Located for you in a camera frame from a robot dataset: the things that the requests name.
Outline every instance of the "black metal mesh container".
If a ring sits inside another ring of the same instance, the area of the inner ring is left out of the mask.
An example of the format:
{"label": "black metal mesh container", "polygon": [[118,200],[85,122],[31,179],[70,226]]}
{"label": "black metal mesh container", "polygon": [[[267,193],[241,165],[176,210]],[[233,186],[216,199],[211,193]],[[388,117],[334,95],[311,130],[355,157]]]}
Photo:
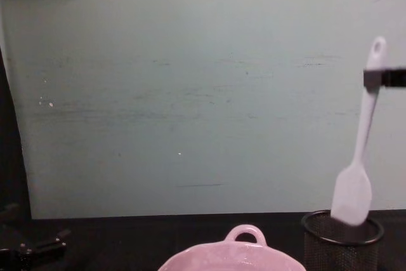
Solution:
{"label": "black metal mesh container", "polygon": [[368,218],[359,227],[345,225],[317,211],[302,219],[306,271],[376,271],[383,227]]}

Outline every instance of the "silicone spatula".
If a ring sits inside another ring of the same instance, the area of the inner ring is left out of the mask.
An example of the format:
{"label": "silicone spatula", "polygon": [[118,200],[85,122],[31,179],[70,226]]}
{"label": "silicone spatula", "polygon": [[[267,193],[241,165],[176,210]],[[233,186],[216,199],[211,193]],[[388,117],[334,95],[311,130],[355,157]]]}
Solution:
{"label": "silicone spatula", "polygon": [[[366,70],[382,70],[386,58],[386,41],[377,37],[372,44]],[[361,225],[368,216],[372,189],[363,165],[365,147],[374,115],[379,86],[363,89],[360,122],[355,153],[350,166],[337,177],[331,207],[331,216],[349,225]]]}

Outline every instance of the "spatula handle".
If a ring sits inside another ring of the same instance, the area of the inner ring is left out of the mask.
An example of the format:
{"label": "spatula handle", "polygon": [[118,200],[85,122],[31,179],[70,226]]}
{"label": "spatula handle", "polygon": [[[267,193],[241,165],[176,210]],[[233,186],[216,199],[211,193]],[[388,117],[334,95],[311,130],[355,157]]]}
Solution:
{"label": "spatula handle", "polygon": [[[369,52],[366,70],[382,70],[386,59],[386,41],[383,37],[375,38]],[[363,89],[360,122],[358,125],[357,142],[355,144],[355,153],[353,163],[363,164],[365,148],[367,146],[370,125],[374,115],[375,105],[379,94],[379,86],[367,90]]]}

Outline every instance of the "wall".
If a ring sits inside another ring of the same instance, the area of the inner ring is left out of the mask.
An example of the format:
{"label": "wall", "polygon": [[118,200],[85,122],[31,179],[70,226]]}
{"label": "wall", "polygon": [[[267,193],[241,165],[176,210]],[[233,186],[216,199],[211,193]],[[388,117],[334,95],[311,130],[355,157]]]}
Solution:
{"label": "wall", "polygon": [[[349,164],[376,35],[406,0],[2,0],[35,218],[311,211]],[[406,208],[383,90],[374,209]]]}

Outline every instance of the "pink bowl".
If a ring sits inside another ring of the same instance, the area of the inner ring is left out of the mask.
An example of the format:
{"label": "pink bowl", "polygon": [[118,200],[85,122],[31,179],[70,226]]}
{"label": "pink bowl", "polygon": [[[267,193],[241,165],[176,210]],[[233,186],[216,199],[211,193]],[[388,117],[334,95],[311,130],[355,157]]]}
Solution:
{"label": "pink bowl", "polygon": [[[235,241],[242,233],[257,243]],[[239,225],[226,239],[199,244],[170,258],[158,271],[306,271],[289,255],[269,248],[259,228]]]}

